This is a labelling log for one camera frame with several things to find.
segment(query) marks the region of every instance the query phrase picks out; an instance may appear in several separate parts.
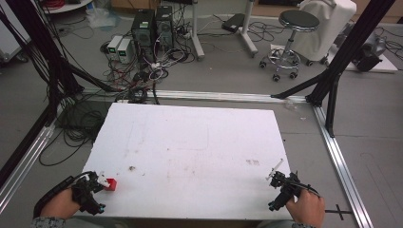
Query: white table surface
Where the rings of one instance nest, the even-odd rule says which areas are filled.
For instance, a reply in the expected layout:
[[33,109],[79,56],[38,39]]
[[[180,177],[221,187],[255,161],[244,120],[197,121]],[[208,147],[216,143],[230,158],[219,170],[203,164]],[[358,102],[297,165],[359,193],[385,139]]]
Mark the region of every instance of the white table surface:
[[113,104],[83,171],[117,180],[99,215],[154,219],[289,219],[271,212],[265,178],[289,164],[271,110]]

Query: cardboard box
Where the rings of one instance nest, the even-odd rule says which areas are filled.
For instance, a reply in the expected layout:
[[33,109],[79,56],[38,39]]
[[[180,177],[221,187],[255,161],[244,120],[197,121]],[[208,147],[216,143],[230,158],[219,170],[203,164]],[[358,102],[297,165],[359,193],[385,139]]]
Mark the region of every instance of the cardboard box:
[[159,0],[111,0],[112,8],[120,12],[135,12],[138,9],[156,9]]

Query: human hand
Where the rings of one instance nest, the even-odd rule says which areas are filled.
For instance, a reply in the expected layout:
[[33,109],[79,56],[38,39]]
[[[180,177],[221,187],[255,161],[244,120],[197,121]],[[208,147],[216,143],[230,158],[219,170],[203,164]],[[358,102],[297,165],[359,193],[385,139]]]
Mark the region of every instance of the human hand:
[[325,217],[325,199],[306,189],[301,190],[298,201],[290,198],[285,205],[295,222],[320,228]]
[[79,209],[80,204],[73,201],[71,188],[63,190],[51,199],[42,209],[41,217],[70,219]]

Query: stool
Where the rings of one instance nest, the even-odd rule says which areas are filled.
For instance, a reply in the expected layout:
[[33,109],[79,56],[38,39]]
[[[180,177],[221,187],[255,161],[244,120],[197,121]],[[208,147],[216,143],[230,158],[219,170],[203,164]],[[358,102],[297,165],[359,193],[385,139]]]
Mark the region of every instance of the stool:
[[319,26],[319,20],[314,15],[297,9],[282,12],[278,20],[287,29],[291,29],[293,33],[284,48],[271,50],[259,63],[261,68],[265,68],[267,63],[277,67],[276,73],[273,75],[273,81],[275,82],[278,82],[280,78],[278,72],[281,68],[292,69],[295,71],[290,73],[291,79],[295,79],[298,76],[298,65],[301,61],[297,53],[291,50],[294,36],[297,31],[315,31]]

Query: round stool seat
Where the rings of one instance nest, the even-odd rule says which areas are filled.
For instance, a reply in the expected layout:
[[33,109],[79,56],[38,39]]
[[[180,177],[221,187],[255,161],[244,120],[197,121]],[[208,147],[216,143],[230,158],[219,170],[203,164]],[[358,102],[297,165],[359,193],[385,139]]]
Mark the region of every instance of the round stool seat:
[[283,26],[296,31],[315,31],[319,26],[319,20],[314,15],[297,9],[282,12],[278,20]]

